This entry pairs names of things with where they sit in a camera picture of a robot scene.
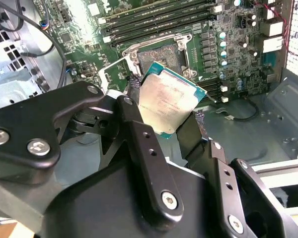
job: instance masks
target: red cable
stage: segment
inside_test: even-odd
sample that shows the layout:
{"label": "red cable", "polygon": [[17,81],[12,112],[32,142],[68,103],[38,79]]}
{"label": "red cable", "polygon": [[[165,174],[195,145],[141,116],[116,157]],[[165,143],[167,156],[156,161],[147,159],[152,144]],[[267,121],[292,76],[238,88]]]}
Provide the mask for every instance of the red cable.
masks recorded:
{"label": "red cable", "polygon": [[273,10],[271,7],[269,7],[268,5],[266,5],[264,3],[255,2],[255,5],[262,5],[262,6],[264,6],[267,10],[272,11],[275,16],[278,16],[278,17],[280,17],[283,20],[283,22],[285,24],[285,29],[284,29],[284,32],[283,32],[283,38],[284,38],[284,44],[285,44],[286,50],[291,55],[298,56],[297,54],[289,51],[289,42],[288,42],[289,25],[288,25],[286,19],[284,19],[278,12],[276,12],[275,10]]}

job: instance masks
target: cable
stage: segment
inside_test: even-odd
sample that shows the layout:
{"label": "cable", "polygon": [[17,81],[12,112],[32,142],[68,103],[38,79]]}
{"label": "cable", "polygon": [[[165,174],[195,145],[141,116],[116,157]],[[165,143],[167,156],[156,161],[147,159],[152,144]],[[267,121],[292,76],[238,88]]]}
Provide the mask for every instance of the cable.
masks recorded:
{"label": "cable", "polygon": [[32,26],[34,26],[36,29],[38,29],[40,32],[42,32],[52,42],[52,44],[57,49],[57,51],[59,52],[59,54],[60,54],[60,56],[63,60],[60,80],[59,80],[59,83],[58,83],[58,86],[57,86],[57,88],[61,88],[64,81],[65,81],[65,78],[66,78],[66,57],[65,57],[64,51],[59,46],[59,44],[53,39],[52,36],[50,36],[46,31],[42,30],[41,27],[38,24],[36,24],[34,21],[29,19],[28,17],[26,17],[22,14],[19,14],[17,11],[13,10],[12,8],[10,8],[6,4],[2,3],[1,1],[0,1],[0,7],[5,9],[6,11],[16,15],[17,17],[21,18],[22,20],[26,21],[27,23],[31,24]]}
{"label": "cable", "polygon": [[[21,4],[20,4],[20,0],[15,0],[15,4],[16,4],[16,10],[17,12],[22,15],[22,9],[21,9]],[[18,25],[15,29],[9,29],[9,28],[6,28],[4,26],[2,26],[0,24],[0,30],[4,30],[4,31],[7,31],[7,32],[16,32],[18,30],[20,30],[22,27],[23,27],[23,24],[24,24],[24,20],[21,19],[21,18],[18,18]]]}
{"label": "cable", "polygon": [[43,5],[44,11],[45,11],[45,20],[40,21],[39,24],[42,27],[42,29],[45,31],[50,26],[50,18],[49,18],[49,11],[48,11],[48,8],[47,8],[44,0],[41,0],[41,3]]}
{"label": "cable", "polygon": [[251,115],[250,117],[247,117],[247,118],[236,118],[232,115],[230,115],[225,108],[218,108],[217,105],[213,105],[214,107],[217,108],[217,114],[224,114],[225,115],[225,118],[227,120],[234,120],[234,121],[240,121],[240,122],[245,122],[245,121],[249,121],[249,120],[252,120],[254,119],[255,117],[258,116],[259,114],[259,108],[258,106],[253,102],[251,101],[250,99],[248,98],[244,98],[254,109],[255,109],[255,113],[253,115]]}
{"label": "cable", "polygon": [[25,57],[37,58],[39,56],[47,55],[53,49],[54,49],[54,44],[52,44],[47,51],[45,51],[45,52],[43,52],[41,54],[34,54],[34,53],[30,53],[30,52],[22,52],[22,53],[20,53],[20,55],[25,56]]}
{"label": "cable", "polygon": [[288,52],[289,54],[291,54],[291,55],[293,55],[293,56],[298,56],[298,54],[296,54],[296,53],[294,53],[294,52],[291,52],[291,51],[289,50],[288,33],[289,33],[289,31],[290,31],[290,25],[287,23],[286,19],[283,18],[278,12],[276,12],[275,10],[273,10],[273,9],[272,9],[270,6],[268,6],[267,4],[256,2],[255,5],[262,5],[262,6],[264,6],[267,10],[272,11],[273,14],[274,14],[275,16],[278,16],[278,17],[280,17],[280,18],[283,20],[283,22],[284,22],[284,24],[285,24],[285,30],[284,30],[284,32],[283,32],[283,38],[284,38],[284,45],[285,45],[285,47],[286,47],[286,50],[287,50],[287,52]]}

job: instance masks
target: ram slot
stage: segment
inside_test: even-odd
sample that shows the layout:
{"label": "ram slot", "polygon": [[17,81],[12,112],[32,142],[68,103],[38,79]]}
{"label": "ram slot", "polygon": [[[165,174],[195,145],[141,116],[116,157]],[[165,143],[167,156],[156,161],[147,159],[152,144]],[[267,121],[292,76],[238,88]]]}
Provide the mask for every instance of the ram slot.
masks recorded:
{"label": "ram slot", "polygon": [[147,11],[147,12],[130,15],[128,17],[119,19],[115,22],[110,22],[109,26],[106,28],[106,31],[111,32],[113,29],[116,29],[118,27],[123,27],[129,24],[134,24],[151,18],[157,18],[158,16],[166,15],[167,13],[172,13],[173,11],[181,10],[191,6],[196,6],[196,5],[198,6],[205,1],[209,1],[209,0],[194,0],[191,2],[187,2],[187,1],[174,2],[168,5],[164,5],[157,9],[151,9],[150,11]]}
{"label": "ram slot", "polygon": [[150,12],[156,12],[156,11],[163,11],[164,9],[167,9],[169,7],[174,6],[174,3],[178,2],[191,2],[191,1],[197,1],[197,0],[163,0],[163,1],[157,1],[145,6],[137,7],[128,11],[124,11],[122,13],[118,13],[112,16],[106,17],[107,22],[117,22],[121,21],[122,19],[130,18],[133,16],[143,16],[146,14],[149,14]]}
{"label": "ram slot", "polygon": [[[216,99],[217,101],[221,99],[221,83],[218,78],[204,82],[198,82],[197,84],[199,87],[206,90],[210,97]],[[208,101],[210,101],[210,99],[208,97],[204,97],[200,103]]]}
{"label": "ram slot", "polygon": [[213,14],[212,13],[202,13],[199,16],[191,16],[191,17],[186,17],[184,19],[176,19],[174,21],[165,23],[165,24],[161,24],[161,25],[157,25],[155,27],[152,27],[150,29],[145,29],[145,30],[141,30],[140,32],[135,32],[129,36],[120,36],[119,38],[116,38],[115,36],[111,38],[112,42],[111,42],[111,46],[112,47],[117,47],[120,44],[129,42],[129,41],[134,41],[136,39],[139,38],[144,38],[144,37],[148,37],[148,36],[153,36],[155,34],[161,34],[161,33],[165,33],[167,34],[168,31],[182,27],[182,26],[187,26],[190,24],[194,24],[197,22],[201,22],[204,20],[209,20],[210,18],[212,18]]}
{"label": "ram slot", "polygon": [[171,12],[169,14],[165,14],[162,16],[157,17],[156,19],[151,19],[135,24],[130,24],[124,28],[118,28],[112,31],[112,34],[114,34],[116,37],[119,37],[121,35],[126,35],[131,32],[135,32],[135,29],[140,30],[140,29],[148,29],[150,27],[167,23],[167,22],[172,22],[173,20],[181,20],[186,17],[189,17],[190,15],[196,15],[199,13],[205,13],[207,12],[207,8],[209,5],[198,5],[198,6],[192,6],[188,7],[185,9],[180,9],[174,12]]}

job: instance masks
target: motherboard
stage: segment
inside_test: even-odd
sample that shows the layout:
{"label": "motherboard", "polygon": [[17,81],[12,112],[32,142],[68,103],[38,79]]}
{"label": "motherboard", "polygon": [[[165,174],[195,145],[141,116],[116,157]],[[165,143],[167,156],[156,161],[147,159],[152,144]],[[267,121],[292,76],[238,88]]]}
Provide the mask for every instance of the motherboard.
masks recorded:
{"label": "motherboard", "polygon": [[[155,61],[219,102],[265,93],[274,52],[259,45],[262,9],[251,0],[45,0],[48,32],[73,81],[124,91]],[[45,10],[34,0],[39,13]]]}

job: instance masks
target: blue wire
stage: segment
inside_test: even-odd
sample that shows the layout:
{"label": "blue wire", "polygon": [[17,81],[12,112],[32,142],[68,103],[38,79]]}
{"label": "blue wire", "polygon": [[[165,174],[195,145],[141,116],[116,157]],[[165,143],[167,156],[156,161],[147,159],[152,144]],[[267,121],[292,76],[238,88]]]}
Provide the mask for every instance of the blue wire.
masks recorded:
{"label": "blue wire", "polygon": [[48,25],[49,25],[48,23],[45,24],[45,23],[43,23],[43,22],[40,22],[40,26],[41,26],[41,27],[46,27],[46,26],[48,26]]}

